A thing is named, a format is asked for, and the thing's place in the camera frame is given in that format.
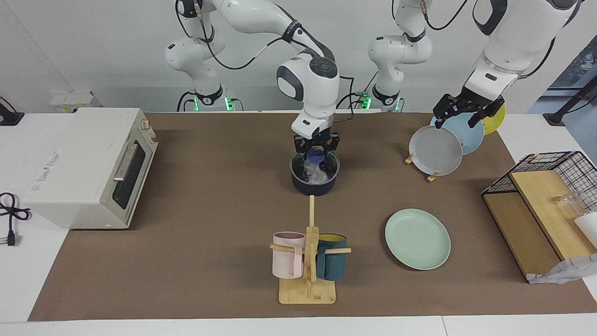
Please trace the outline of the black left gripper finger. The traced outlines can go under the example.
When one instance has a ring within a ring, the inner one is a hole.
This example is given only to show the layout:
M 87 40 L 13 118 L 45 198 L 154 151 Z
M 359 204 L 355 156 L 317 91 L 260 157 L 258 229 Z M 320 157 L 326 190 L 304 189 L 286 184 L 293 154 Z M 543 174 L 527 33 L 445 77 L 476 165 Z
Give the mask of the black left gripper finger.
M 449 93 L 444 94 L 440 100 L 433 107 L 433 114 L 436 119 L 434 126 L 437 129 L 442 128 L 445 121 L 455 117 L 461 113 L 457 105 L 458 98 L 453 97 Z
M 505 100 L 503 96 L 499 96 L 485 109 L 476 111 L 467 122 L 467 125 L 469 128 L 474 128 L 476 124 L 481 121 L 483 123 L 484 129 L 497 129 L 503 123 L 505 116 Z

